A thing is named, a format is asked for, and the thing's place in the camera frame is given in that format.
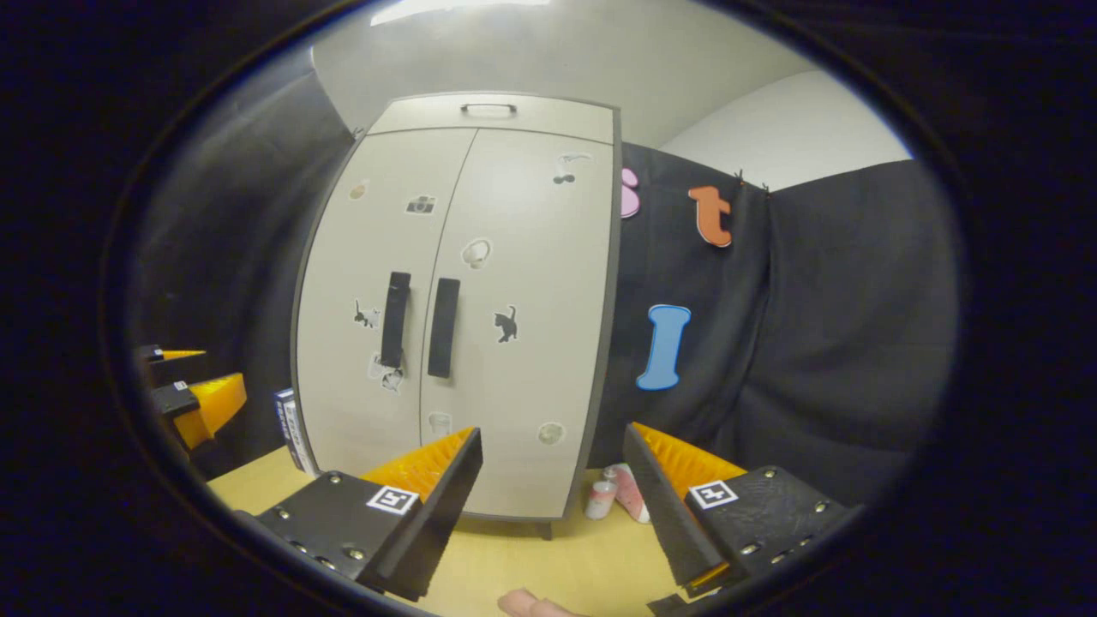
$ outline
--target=human hand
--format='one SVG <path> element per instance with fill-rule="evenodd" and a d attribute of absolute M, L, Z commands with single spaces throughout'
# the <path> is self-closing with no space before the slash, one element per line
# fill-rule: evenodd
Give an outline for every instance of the human hand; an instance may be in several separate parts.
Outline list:
<path fill-rule="evenodd" d="M 538 599 L 527 590 L 514 590 L 499 598 L 499 608 L 510 617 L 584 617 L 555 602 Z"/>

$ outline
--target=ceiling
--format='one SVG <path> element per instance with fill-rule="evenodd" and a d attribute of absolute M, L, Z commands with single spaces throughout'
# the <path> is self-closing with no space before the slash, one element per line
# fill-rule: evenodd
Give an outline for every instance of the ceiling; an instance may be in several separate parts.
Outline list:
<path fill-rule="evenodd" d="M 313 47 L 320 82 L 351 128 L 398 97 L 522 91 L 617 105 L 622 137 L 657 148 L 727 102 L 815 68 L 689 0 L 471 7 L 370 26 L 377 11 L 344 19 Z"/>

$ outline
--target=cabinet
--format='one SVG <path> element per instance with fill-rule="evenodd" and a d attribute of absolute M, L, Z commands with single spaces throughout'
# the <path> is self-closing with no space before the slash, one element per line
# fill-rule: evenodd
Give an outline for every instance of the cabinet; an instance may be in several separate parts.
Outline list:
<path fill-rule="evenodd" d="M 294 386 L 317 464 L 360 474 L 465 426 L 465 513 L 564 514 L 600 402 L 617 284 L 618 111 L 528 94 L 394 101 L 323 209 Z"/>

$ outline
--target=wooden table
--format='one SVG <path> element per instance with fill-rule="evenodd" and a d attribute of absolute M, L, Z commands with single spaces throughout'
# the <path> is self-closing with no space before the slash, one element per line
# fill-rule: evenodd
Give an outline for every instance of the wooden table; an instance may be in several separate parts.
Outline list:
<path fill-rule="evenodd" d="M 587 472 L 581 497 L 553 523 L 550 541 L 532 524 L 462 518 L 428 595 L 414 605 L 444 617 L 489 617 L 502 615 L 499 596 L 525 587 L 581 615 L 635 617 L 651 615 L 648 602 L 681 594 L 651 525 L 636 523 L 619 504 L 602 520 L 583 515 L 599 472 Z M 228 507 L 259 514 L 309 481 L 281 448 L 208 486 Z"/>

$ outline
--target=black handle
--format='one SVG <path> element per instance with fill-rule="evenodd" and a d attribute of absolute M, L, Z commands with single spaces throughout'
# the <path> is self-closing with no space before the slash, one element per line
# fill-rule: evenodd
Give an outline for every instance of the black handle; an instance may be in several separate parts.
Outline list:
<path fill-rule="evenodd" d="M 472 106 L 507 108 L 510 110 L 510 113 L 518 113 L 518 105 L 511 103 L 465 103 L 461 105 L 461 111 L 468 113 L 468 108 Z"/>
<path fill-rule="evenodd" d="M 385 300 L 385 327 L 381 333 L 381 363 L 400 368 L 404 357 L 404 313 L 408 305 L 411 274 L 393 272 L 388 277 L 388 298 Z"/>
<path fill-rule="evenodd" d="M 461 281 L 438 279 L 434 294 L 434 321 L 430 328 L 430 356 L 427 374 L 450 377 L 450 356 L 453 351 L 453 326 L 457 318 L 457 292 Z"/>

